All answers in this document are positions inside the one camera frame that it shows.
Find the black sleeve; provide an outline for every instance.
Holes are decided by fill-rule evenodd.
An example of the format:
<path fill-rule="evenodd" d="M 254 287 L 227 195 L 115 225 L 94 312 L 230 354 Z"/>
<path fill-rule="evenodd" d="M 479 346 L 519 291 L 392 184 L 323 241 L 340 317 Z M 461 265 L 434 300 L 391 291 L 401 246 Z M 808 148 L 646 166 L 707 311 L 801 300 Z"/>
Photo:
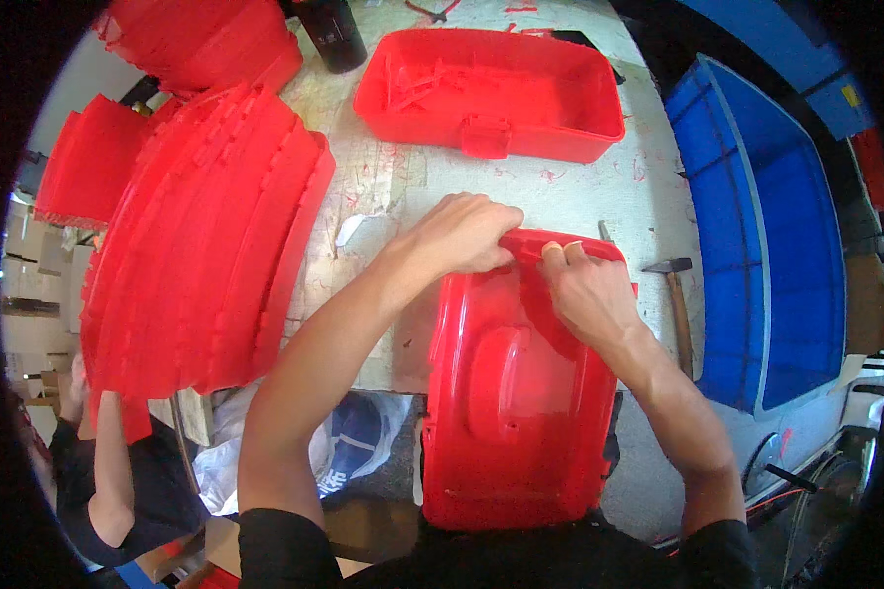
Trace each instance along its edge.
<path fill-rule="evenodd" d="M 239 515 L 239 526 L 240 589 L 342 583 L 327 535 L 307 517 L 257 508 Z"/>
<path fill-rule="evenodd" d="M 68 468 L 70 452 L 78 441 L 76 430 L 65 419 L 59 419 L 49 442 L 49 454 L 53 457 L 53 478 L 59 484 Z"/>
<path fill-rule="evenodd" d="M 118 548 L 108 546 L 102 538 L 95 533 L 95 528 L 88 518 L 88 503 L 81 505 L 59 505 L 57 508 L 57 517 L 59 523 L 62 524 L 62 530 L 69 536 L 72 544 L 78 549 L 83 557 L 90 561 L 100 564 L 101 566 L 121 566 L 133 559 L 137 555 L 143 554 L 147 550 L 138 551 L 133 539 L 131 530 L 128 536 L 124 538 L 124 542 Z"/>
<path fill-rule="evenodd" d="M 753 542 L 742 521 L 704 526 L 684 541 L 679 559 L 686 587 L 760 587 Z"/>

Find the blue bin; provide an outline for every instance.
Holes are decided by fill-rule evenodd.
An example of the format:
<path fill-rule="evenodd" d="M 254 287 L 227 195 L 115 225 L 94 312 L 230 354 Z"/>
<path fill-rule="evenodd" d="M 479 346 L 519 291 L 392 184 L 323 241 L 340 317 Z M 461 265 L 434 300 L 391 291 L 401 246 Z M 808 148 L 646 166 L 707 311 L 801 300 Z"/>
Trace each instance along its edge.
<path fill-rule="evenodd" d="M 830 388 L 845 351 L 845 265 L 822 163 L 758 88 L 699 54 L 665 101 L 691 185 L 714 401 L 771 418 Z"/>

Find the black container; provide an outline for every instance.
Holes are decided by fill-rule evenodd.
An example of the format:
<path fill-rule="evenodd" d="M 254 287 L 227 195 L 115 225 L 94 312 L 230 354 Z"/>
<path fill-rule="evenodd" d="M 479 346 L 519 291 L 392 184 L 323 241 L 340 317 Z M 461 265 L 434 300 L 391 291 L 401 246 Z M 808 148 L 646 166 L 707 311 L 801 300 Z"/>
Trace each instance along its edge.
<path fill-rule="evenodd" d="M 291 9 L 331 73 L 349 72 L 366 61 L 366 47 L 346 0 L 296 0 Z"/>

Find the white table surface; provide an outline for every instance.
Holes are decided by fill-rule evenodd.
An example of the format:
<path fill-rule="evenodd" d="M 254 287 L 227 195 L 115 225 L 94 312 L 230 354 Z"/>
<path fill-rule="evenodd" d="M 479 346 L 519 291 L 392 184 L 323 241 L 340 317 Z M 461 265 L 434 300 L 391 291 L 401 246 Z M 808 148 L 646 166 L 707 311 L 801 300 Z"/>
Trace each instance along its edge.
<path fill-rule="evenodd" d="M 416 2 L 429 9 L 443 0 Z M 285 324 L 285 337 L 338 289 L 356 276 L 397 232 L 413 225 L 449 192 L 484 192 L 495 201 L 524 210 L 522 226 L 598 238 L 604 220 L 639 284 L 639 313 L 676 355 L 674 320 L 663 276 L 639 270 L 672 257 L 688 256 L 684 296 L 695 349 L 695 374 L 703 354 L 704 301 L 694 206 L 684 165 L 662 100 L 644 59 L 613 8 L 605 2 L 539 1 L 536 12 L 505 12 L 505 6 L 463 0 L 448 23 L 401 1 L 351 2 L 369 53 L 386 33 L 412 27 L 505 30 L 582 30 L 627 81 L 618 87 L 626 135 L 593 164 L 508 156 L 472 159 L 455 149 L 380 141 L 354 113 L 354 93 L 365 66 L 340 76 L 324 67 L 297 20 L 289 22 L 304 55 L 304 66 L 280 92 L 308 129 L 328 136 L 337 170 L 304 253 L 302 271 Z M 343 247 L 334 240 L 354 215 L 372 215 Z M 425 392 L 426 354 L 436 320 L 436 291 L 429 289 L 380 340 L 365 361 L 355 388 Z"/>

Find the cable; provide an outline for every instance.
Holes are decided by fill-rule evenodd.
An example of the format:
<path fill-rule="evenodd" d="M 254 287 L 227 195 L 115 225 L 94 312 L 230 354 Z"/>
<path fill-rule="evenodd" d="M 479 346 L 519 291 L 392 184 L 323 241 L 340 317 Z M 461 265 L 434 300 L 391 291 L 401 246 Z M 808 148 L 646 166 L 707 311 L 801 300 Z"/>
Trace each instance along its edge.
<path fill-rule="evenodd" d="M 819 477 L 822 476 L 822 472 L 834 462 L 835 458 L 841 456 L 841 454 L 842 451 L 837 451 L 835 454 L 828 456 L 822 464 L 818 465 L 818 468 L 816 468 L 815 472 L 812 473 L 812 476 L 809 477 L 809 481 L 818 482 Z M 793 512 L 793 525 L 789 531 L 789 545 L 786 547 L 786 558 L 782 565 L 782 579 L 779 581 L 780 587 L 786 583 L 786 576 L 789 573 L 789 563 L 792 560 L 793 549 L 796 546 L 796 534 L 799 533 L 800 526 L 802 525 L 802 517 L 805 515 L 806 505 L 809 504 L 811 498 L 811 493 L 805 493 L 800 495 L 799 500 L 796 502 L 796 509 Z"/>
<path fill-rule="evenodd" d="M 793 493 L 803 493 L 803 492 L 805 492 L 805 489 L 802 489 L 802 488 L 790 489 L 790 490 L 786 491 L 785 493 L 779 493 L 777 496 L 771 497 L 766 501 L 760 501 L 756 505 L 753 505 L 752 507 L 747 508 L 746 512 L 749 513 L 751 511 L 753 511 L 754 509 L 759 509 L 760 507 L 763 507 L 764 505 L 766 505 L 768 503 L 772 503 L 773 501 L 776 501 L 778 499 L 782 499 L 783 497 L 785 497 L 787 495 L 792 495 Z"/>

